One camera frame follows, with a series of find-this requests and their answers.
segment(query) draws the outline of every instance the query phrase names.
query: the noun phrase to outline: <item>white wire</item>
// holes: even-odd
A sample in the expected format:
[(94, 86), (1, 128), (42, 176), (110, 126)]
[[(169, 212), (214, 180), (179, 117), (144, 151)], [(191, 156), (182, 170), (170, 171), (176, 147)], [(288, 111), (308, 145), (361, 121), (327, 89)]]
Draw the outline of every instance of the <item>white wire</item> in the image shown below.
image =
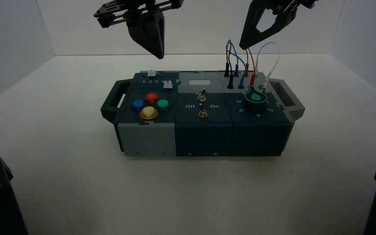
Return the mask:
[(270, 76), (272, 75), (273, 71), (275, 70), (276, 66), (278, 65), (278, 62), (279, 62), (279, 59), (280, 59), (280, 54), (281, 54), (281, 53), (280, 53), (280, 47), (279, 47), (279, 45), (278, 45), (277, 43), (275, 43), (275, 42), (269, 42), (269, 43), (264, 44), (262, 47), (260, 47), (260, 50), (258, 50), (257, 58), (256, 58), (256, 71), (255, 71), (256, 74), (258, 74), (258, 65), (259, 65), (259, 55), (260, 55), (260, 52), (261, 52), (261, 50), (262, 50), (265, 46), (267, 46), (267, 45), (269, 45), (269, 44), (275, 44), (275, 45), (278, 47), (278, 58), (277, 58), (277, 60), (276, 60), (275, 65), (273, 66), (272, 70), (267, 74), (267, 76), (266, 76), (266, 78), (265, 78), (265, 80), (264, 80), (264, 82), (263, 82), (263, 88), (264, 88), (264, 89), (267, 88), (267, 84), (269, 83), (269, 78), (270, 78)]

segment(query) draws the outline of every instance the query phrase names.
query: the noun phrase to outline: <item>green button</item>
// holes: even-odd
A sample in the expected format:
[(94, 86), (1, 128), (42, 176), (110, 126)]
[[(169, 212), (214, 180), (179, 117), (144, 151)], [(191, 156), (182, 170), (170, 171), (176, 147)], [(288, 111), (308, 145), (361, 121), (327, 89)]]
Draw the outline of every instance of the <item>green button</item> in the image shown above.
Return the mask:
[(156, 105), (158, 106), (159, 110), (161, 110), (161, 111), (166, 111), (166, 110), (169, 109), (169, 103), (166, 99), (158, 100)]

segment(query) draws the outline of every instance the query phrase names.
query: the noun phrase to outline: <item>small white tab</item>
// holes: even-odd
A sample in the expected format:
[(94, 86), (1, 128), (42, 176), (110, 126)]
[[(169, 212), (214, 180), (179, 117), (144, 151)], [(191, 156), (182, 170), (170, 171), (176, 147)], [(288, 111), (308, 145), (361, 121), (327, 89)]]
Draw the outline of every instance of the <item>small white tab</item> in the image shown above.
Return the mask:
[(156, 71), (155, 70), (149, 70), (148, 71), (148, 77), (156, 77)]
[(172, 81), (165, 81), (164, 89), (172, 89)]

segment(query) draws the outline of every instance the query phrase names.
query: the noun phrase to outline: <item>white backdrop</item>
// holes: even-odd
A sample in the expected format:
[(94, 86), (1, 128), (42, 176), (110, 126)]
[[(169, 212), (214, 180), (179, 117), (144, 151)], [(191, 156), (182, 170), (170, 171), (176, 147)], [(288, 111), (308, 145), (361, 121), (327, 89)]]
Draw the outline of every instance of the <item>white backdrop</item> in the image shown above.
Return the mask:
[(376, 87), (376, 0), (347, 0), (330, 52)]
[(0, 1), (0, 94), (53, 55), (37, 3)]
[[(94, 12), (108, 0), (37, 0), (56, 55), (147, 54), (125, 23), (102, 29)], [(165, 15), (165, 52), (223, 53), (238, 45), (251, 0), (186, 0)], [(327, 53), (344, 0), (321, 0), (271, 38), (283, 53)]]

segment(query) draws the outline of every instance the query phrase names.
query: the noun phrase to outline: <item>yellow button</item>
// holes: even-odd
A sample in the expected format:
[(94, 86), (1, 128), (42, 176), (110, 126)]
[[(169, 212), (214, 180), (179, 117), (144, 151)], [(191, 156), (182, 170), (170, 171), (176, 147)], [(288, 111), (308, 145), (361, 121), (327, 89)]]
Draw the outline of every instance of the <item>yellow button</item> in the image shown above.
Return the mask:
[(140, 112), (140, 116), (143, 119), (153, 119), (158, 115), (158, 110), (152, 106), (146, 106)]

